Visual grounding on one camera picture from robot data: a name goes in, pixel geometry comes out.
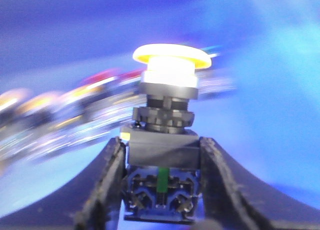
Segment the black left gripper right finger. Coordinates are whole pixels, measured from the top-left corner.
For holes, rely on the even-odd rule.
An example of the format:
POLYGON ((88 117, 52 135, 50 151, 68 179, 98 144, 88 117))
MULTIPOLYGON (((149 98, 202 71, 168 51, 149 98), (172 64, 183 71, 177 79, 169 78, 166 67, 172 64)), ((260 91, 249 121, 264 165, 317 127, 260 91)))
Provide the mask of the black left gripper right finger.
POLYGON ((251 174, 214 139, 200 138, 204 217, 234 230, 318 230, 320 211, 251 174))

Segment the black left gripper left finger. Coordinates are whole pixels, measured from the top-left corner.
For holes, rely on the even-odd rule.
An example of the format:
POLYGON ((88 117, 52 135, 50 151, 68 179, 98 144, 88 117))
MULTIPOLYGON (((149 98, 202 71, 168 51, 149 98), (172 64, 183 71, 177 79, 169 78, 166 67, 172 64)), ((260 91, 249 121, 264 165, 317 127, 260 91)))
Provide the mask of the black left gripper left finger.
POLYGON ((0 220, 2 230, 116 230, 125 145, 111 138, 76 177, 49 196, 0 220))

